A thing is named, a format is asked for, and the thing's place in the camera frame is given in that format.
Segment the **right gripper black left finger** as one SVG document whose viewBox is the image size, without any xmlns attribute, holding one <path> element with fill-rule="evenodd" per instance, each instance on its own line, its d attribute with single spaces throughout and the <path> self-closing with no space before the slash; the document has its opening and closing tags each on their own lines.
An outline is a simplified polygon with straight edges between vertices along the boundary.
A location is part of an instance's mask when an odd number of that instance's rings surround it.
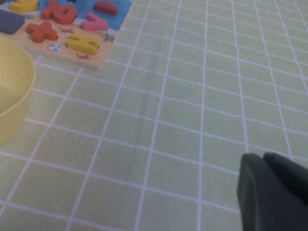
<svg viewBox="0 0 308 231">
<path fill-rule="evenodd" d="M 244 231 L 306 231 L 308 205 L 257 154 L 241 157 L 237 198 Z"/>
</svg>

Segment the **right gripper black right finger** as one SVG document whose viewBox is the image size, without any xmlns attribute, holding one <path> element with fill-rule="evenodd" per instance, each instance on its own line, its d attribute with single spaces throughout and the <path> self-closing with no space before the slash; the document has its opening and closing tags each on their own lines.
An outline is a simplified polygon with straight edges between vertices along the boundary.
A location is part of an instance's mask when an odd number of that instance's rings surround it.
<svg viewBox="0 0 308 231">
<path fill-rule="evenodd" d="M 307 205 L 308 169 L 276 153 L 265 153 L 263 160 L 285 188 Z"/>
</svg>

